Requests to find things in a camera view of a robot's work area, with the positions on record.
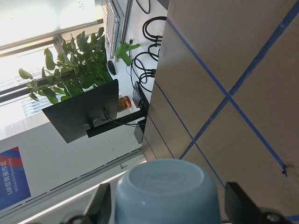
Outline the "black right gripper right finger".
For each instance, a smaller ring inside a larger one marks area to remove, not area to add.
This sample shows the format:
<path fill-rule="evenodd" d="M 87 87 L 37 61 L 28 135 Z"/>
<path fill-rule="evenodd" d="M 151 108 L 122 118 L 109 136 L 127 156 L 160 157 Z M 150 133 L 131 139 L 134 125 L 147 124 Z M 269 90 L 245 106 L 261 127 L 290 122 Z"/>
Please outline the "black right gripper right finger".
<path fill-rule="evenodd" d="M 285 217 L 277 210 L 258 207 L 236 182 L 225 186 L 225 213 L 232 224 L 293 224 L 299 216 Z"/>

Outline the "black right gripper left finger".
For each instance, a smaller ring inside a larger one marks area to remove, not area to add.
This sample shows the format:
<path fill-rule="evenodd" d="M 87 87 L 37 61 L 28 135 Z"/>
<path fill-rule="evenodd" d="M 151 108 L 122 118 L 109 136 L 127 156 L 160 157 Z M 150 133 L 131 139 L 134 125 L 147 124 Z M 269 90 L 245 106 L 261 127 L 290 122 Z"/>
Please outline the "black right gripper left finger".
<path fill-rule="evenodd" d="M 83 215 L 75 215 L 61 224 L 108 224 L 111 217 L 111 187 L 100 184 Z"/>

